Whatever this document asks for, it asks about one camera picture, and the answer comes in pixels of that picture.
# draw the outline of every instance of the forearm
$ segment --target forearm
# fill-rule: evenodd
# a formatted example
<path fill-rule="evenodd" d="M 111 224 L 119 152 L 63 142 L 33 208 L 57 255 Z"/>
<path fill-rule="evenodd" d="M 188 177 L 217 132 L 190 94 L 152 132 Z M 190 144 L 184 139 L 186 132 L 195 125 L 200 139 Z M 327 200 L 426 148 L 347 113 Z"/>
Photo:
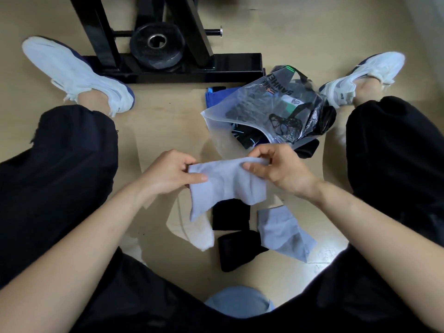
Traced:
<path fill-rule="evenodd" d="M 310 200 L 426 324 L 444 331 L 444 249 L 346 191 L 320 182 Z"/>
<path fill-rule="evenodd" d="M 5 286 L 0 331 L 69 331 L 142 202 L 128 185 Z"/>

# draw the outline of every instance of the weight plate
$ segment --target weight plate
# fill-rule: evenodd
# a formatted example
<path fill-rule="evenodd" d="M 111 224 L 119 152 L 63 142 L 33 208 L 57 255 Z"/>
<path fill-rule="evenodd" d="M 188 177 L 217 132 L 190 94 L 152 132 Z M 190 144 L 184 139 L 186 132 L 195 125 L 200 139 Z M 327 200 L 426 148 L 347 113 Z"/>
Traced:
<path fill-rule="evenodd" d="M 134 57 L 151 69 L 165 69 L 182 59 L 185 40 L 172 23 L 156 22 L 139 27 L 130 40 Z"/>

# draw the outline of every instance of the hand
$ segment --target hand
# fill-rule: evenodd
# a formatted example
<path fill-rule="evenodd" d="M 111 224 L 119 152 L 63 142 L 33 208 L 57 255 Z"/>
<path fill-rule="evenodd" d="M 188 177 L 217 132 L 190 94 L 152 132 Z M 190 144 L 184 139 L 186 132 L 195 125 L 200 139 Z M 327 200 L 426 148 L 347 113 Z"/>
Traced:
<path fill-rule="evenodd" d="M 137 180 L 142 190 L 150 194 L 166 194 L 183 185 L 203 183 L 208 180 L 205 174 L 187 173 L 188 165 L 196 159 L 178 150 L 163 152 Z"/>
<path fill-rule="evenodd" d="M 276 186 L 311 200 L 318 193 L 321 179 L 315 177 L 287 144 L 258 145 L 248 154 L 249 157 L 265 157 L 270 165 L 246 162 L 243 167 L 260 178 L 270 180 Z"/>

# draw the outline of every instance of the black pants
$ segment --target black pants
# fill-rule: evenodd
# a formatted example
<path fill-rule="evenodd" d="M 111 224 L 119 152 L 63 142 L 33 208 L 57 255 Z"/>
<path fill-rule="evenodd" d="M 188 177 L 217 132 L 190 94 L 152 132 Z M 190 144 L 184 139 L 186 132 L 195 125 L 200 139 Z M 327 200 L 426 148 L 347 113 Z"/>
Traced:
<path fill-rule="evenodd" d="M 44 113 L 33 147 L 0 164 L 0 287 L 96 210 L 117 170 L 114 123 L 99 112 L 60 106 Z M 367 102 L 347 123 L 354 193 L 430 240 L 444 244 L 444 138 L 394 97 Z M 218 313 L 116 251 L 73 331 L 320 331 L 424 326 L 352 247 L 304 292 L 271 313 Z"/>

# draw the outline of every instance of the weight bench frame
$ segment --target weight bench frame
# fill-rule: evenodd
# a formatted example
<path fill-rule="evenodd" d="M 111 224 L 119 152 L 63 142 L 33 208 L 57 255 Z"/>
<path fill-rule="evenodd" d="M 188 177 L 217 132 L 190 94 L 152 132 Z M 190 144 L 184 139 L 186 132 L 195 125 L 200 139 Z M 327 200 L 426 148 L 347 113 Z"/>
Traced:
<path fill-rule="evenodd" d="M 112 30 L 101 0 L 71 3 L 96 53 L 84 57 L 100 75 L 124 83 L 251 83 L 265 75 L 260 53 L 213 54 L 207 35 L 219 34 L 219 30 L 203 28 L 197 0 L 138 0 L 135 29 L 162 22 L 167 5 L 185 39 L 187 47 L 181 61 L 163 70 L 143 66 L 131 53 L 119 53 L 114 38 L 130 37 L 133 31 Z"/>

